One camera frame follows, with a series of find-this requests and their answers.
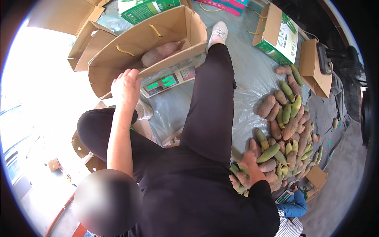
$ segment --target yellow rope handle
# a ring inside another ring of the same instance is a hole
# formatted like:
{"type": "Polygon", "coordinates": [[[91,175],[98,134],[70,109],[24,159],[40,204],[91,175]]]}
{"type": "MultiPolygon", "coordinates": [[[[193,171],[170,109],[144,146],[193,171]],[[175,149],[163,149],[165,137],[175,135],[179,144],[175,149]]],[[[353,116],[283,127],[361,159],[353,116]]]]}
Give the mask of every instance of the yellow rope handle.
{"type": "Polygon", "coordinates": [[[120,51],[121,53],[128,53],[128,54],[132,55],[133,57],[135,57],[135,55],[132,54],[131,52],[124,51],[124,50],[120,49],[120,46],[119,46],[119,45],[116,45],[116,48],[117,48],[117,50],[120,51]]]}
{"type": "Polygon", "coordinates": [[[204,11],[209,11],[209,12],[211,12],[211,13],[213,13],[213,12],[215,12],[215,11],[223,11],[222,9],[217,9],[217,10],[213,10],[213,11],[211,11],[211,10],[207,10],[207,9],[203,8],[203,5],[201,5],[201,4],[202,4],[202,2],[200,3],[200,7],[201,7],[204,11]]]}
{"type": "Polygon", "coordinates": [[[259,14],[259,13],[258,13],[258,12],[256,12],[256,11],[254,11],[254,12],[255,12],[255,13],[257,13],[257,14],[258,14],[258,16],[259,16],[259,18],[260,18],[260,19],[262,19],[262,20],[263,20],[264,18],[267,18],[266,16],[261,16],[261,14],[259,14]]]}
{"type": "Polygon", "coordinates": [[[149,25],[149,26],[155,30],[155,32],[157,33],[157,35],[158,35],[159,37],[163,37],[163,36],[161,36],[161,34],[158,32],[158,30],[155,28],[155,26],[153,26],[153,25],[149,25]]]}

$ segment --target green digital display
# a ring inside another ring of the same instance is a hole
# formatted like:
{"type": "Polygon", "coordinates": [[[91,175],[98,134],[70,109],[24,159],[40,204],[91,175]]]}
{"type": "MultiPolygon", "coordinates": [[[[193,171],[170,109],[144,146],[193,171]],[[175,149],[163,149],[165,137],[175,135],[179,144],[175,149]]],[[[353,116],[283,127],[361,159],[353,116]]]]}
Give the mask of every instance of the green digital display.
{"type": "Polygon", "coordinates": [[[169,80],[171,80],[173,78],[174,78],[173,76],[169,76],[169,77],[163,79],[162,82],[165,83],[166,81],[169,81],[169,80]]]}
{"type": "Polygon", "coordinates": [[[172,81],[165,83],[164,86],[170,86],[170,85],[175,84],[175,83],[176,83],[176,81],[172,80],[172,81]]]}
{"type": "Polygon", "coordinates": [[[158,85],[158,83],[155,82],[155,83],[151,84],[150,86],[147,86],[147,88],[148,88],[148,89],[151,89],[151,88],[153,88],[153,87],[156,87],[157,85],[158,85]]]}

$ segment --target black shirt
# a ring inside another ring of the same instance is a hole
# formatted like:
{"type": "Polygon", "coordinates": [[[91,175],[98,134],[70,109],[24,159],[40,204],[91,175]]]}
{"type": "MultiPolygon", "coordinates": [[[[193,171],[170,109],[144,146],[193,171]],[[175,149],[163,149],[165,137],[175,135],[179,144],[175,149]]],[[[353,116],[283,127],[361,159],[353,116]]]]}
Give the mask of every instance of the black shirt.
{"type": "Polygon", "coordinates": [[[145,171],[140,221],[124,236],[274,236],[280,220],[267,181],[239,195],[230,171],[179,147],[145,171]]]}

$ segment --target person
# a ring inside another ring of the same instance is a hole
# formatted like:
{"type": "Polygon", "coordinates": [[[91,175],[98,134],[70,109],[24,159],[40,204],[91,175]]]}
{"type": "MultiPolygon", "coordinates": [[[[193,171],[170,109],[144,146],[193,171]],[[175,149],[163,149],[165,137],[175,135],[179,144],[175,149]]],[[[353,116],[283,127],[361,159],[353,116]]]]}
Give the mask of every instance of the person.
{"type": "Polygon", "coordinates": [[[285,204],[276,204],[280,217],[279,230],[275,237],[299,237],[305,236],[301,234],[303,225],[298,217],[303,216],[307,211],[304,194],[298,189],[300,181],[295,180],[289,183],[288,189],[293,191],[293,198],[289,198],[285,204]]]}
{"type": "Polygon", "coordinates": [[[130,130],[152,110],[139,100],[141,78],[128,69],[113,81],[115,108],[85,112],[78,121],[82,143],[139,183],[140,220],[124,236],[274,236],[279,215],[265,175],[253,153],[241,161],[250,172],[248,197],[232,187],[232,60],[227,27],[212,30],[204,64],[196,69],[193,96],[180,145],[164,149],[130,130]]]}

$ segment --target black pants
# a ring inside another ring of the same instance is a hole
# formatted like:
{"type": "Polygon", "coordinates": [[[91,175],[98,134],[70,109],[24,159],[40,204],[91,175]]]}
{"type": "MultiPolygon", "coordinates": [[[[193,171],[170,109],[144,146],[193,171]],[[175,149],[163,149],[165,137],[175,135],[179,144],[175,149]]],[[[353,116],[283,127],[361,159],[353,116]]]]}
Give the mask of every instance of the black pants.
{"type": "MultiPolygon", "coordinates": [[[[229,166],[232,147],[234,70],[223,44],[210,47],[203,65],[196,69],[192,101],[180,137],[180,149],[229,166]]],[[[81,142],[106,162],[114,108],[85,112],[78,121],[81,142]]],[[[136,111],[132,123],[137,119],[136,111]]],[[[165,151],[144,136],[130,130],[133,175],[143,175],[149,163],[165,151]]]]}

